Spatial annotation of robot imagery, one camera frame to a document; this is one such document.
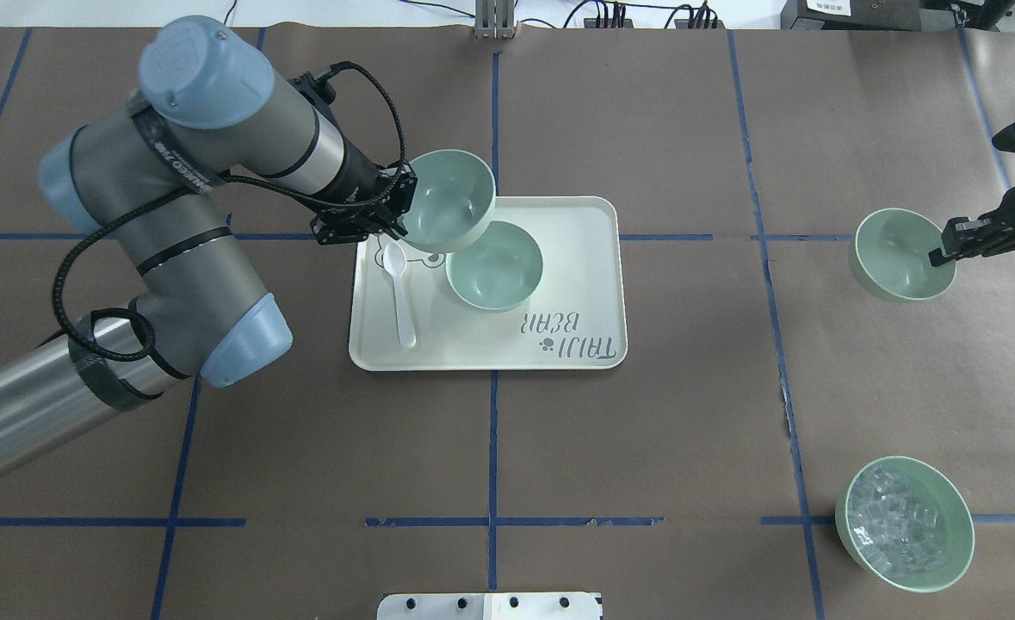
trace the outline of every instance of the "black box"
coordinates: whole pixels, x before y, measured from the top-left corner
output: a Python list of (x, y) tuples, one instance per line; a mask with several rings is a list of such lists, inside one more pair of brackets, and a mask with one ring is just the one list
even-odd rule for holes
[[(842, 4), (813, 0), (812, 4)], [(787, 0), (780, 13), (783, 30), (912, 30), (921, 29), (921, 4), (917, 0), (851, 0), (851, 16), (823, 13), (808, 7), (807, 0)]]

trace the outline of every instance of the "white label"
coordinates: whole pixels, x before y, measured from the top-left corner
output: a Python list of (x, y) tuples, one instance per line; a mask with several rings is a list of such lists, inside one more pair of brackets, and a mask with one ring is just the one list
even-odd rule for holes
[(822, 27), (825, 27), (825, 22), (822, 20), (807, 20), (806, 17), (798, 17), (794, 20), (791, 30), (821, 30)]
[(851, 16), (851, 0), (806, 0), (810, 11)]

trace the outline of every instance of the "bowl filled with ice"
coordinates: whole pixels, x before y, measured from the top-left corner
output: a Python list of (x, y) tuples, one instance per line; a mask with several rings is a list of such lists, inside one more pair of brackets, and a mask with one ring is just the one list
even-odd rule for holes
[(836, 532), (863, 568), (910, 593), (950, 588), (974, 556), (967, 502), (947, 476), (908, 457), (855, 475), (836, 501)]

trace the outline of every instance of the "metal cylinder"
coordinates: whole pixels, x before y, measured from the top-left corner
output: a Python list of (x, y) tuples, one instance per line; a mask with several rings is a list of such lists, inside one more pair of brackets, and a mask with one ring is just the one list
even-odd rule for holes
[[(139, 347), (124, 319), (98, 321), (93, 335), (110, 349)], [(69, 339), (59, 337), (0, 368), (0, 476), (119, 413), (90, 391), (72, 357)], [(111, 361), (110, 368), (145, 396), (157, 396), (179, 381), (149, 357)]]

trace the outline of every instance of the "white spoon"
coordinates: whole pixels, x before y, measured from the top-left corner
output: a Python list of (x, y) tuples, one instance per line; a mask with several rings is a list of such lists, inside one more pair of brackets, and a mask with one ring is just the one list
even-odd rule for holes
[(397, 242), (389, 242), (385, 247), (385, 271), (393, 277), (393, 291), (396, 293), (396, 331), (400, 335), (400, 345), (405, 349), (416, 346), (416, 326), (411, 320), (411, 306), (404, 289), (404, 272), (408, 268), (408, 258)]

